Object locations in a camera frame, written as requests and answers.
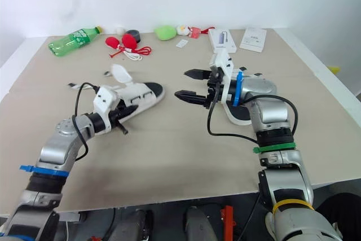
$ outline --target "yellow object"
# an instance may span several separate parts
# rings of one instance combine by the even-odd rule
[[[100,26],[97,26],[95,28],[99,31],[99,33],[103,32],[103,29]]]
[[[281,200],[279,201],[278,203],[276,203],[274,206],[273,206],[273,210],[272,210],[272,213],[275,214],[277,209],[279,207],[281,207],[282,205],[285,205],[285,204],[290,204],[290,203],[298,203],[298,204],[303,204],[305,206],[307,206],[308,208],[312,209],[312,210],[315,210],[311,204],[309,204],[308,202],[304,201],[304,200],[298,200],[298,199],[287,199],[287,200]]]
[[[335,75],[338,73],[341,68],[339,66],[327,66],[327,68]]]

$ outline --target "white box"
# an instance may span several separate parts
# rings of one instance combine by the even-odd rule
[[[237,51],[237,46],[229,29],[209,29],[208,36],[214,53],[220,52],[222,49],[227,49],[228,53]]]

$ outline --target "green sponge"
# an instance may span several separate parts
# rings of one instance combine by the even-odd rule
[[[156,28],[154,32],[161,41],[173,39],[175,35],[177,35],[177,30],[171,25],[164,25],[163,27]]]

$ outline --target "white ball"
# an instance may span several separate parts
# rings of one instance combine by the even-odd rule
[[[186,36],[190,33],[190,30],[186,25],[179,25],[177,26],[176,30],[177,30],[177,34],[182,36]]]
[[[115,33],[117,33],[119,36],[123,36],[125,34],[125,29],[122,27],[116,27]]]

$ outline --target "white wall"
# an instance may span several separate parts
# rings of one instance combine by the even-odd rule
[[[150,32],[161,24],[290,27],[340,79],[361,91],[360,0],[7,0],[1,16],[26,37],[115,25]]]
[[[12,21],[10,6],[9,0],[0,0],[0,67],[24,40],[24,35]]]

